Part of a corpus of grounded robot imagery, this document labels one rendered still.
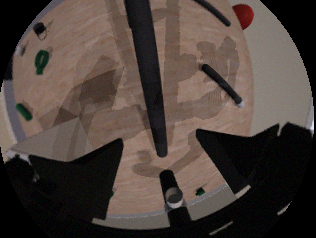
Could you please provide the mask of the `white stepped cylinder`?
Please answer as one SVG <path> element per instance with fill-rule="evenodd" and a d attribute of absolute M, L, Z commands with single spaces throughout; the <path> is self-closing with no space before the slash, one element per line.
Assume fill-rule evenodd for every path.
<path fill-rule="evenodd" d="M 20 54 L 20 55 L 24 54 L 25 49 L 23 49 L 23 45 L 24 45 L 24 43 L 21 43 L 21 46 L 17 47 L 15 55 L 16 54 Z"/>

